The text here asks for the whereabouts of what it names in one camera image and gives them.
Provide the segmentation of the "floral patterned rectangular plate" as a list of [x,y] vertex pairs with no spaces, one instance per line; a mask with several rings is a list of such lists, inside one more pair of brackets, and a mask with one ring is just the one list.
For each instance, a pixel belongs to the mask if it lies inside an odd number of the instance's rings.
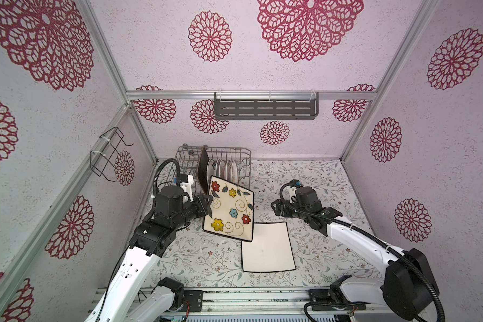
[[254,192],[212,176],[208,195],[211,215],[203,220],[204,232],[251,242],[254,235]]

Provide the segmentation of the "white round plate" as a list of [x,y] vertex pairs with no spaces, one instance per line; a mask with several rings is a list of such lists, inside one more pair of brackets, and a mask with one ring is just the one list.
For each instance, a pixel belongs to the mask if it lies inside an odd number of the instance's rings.
[[215,176],[220,178],[221,177],[220,172],[221,172],[221,160],[218,160],[215,164]]
[[233,184],[237,185],[239,178],[238,178],[238,172],[237,172],[237,164],[235,161],[230,161],[230,176],[229,176],[229,182],[232,182]]
[[206,171],[208,181],[211,180],[211,178],[214,174],[215,174],[215,161],[209,160],[209,162],[207,164],[207,171]]
[[230,176],[230,164],[231,162],[230,161],[226,161],[226,160],[223,160],[223,163],[221,164],[223,166],[223,168],[221,169],[221,174],[222,174],[222,179],[224,180],[229,180],[229,176]]

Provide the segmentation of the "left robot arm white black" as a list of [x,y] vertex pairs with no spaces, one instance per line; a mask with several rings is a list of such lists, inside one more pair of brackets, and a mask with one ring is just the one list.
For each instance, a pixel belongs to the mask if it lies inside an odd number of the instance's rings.
[[142,284],[176,239],[178,230],[194,219],[212,215],[213,197],[192,196],[183,185],[173,185],[155,193],[152,202],[150,212],[135,229],[104,295],[87,321],[157,321],[163,313],[185,306],[184,285],[164,278],[140,305],[131,308]]

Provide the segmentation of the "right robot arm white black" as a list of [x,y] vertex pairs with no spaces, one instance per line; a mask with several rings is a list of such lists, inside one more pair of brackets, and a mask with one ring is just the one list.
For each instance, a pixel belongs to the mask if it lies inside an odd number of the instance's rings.
[[384,277],[381,282],[365,282],[352,275],[342,276],[329,286],[326,299],[305,304],[308,319],[312,319],[310,308],[344,312],[383,305],[405,321],[422,321],[421,313],[433,305],[437,321],[446,320],[433,272],[418,249],[404,250],[357,227],[340,211],[323,207],[315,189],[298,180],[281,186],[271,208],[276,216],[301,219],[311,229],[347,246]]

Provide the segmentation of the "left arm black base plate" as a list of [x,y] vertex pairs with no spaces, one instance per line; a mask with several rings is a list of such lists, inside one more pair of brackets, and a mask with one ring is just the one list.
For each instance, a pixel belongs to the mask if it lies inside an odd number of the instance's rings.
[[166,313],[198,313],[203,308],[202,290],[184,290],[182,296],[177,299],[177,304],[166,311]]

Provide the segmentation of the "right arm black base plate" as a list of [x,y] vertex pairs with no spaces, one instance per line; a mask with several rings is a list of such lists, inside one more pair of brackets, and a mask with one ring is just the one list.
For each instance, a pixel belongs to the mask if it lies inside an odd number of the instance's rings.
[[342,293],[342,283],[349,279],[351,275],[343,275],[328,288],[309,289],[309,301],[312,303],[314,311],[356,311],[365,310],[366,303],[351,302]]

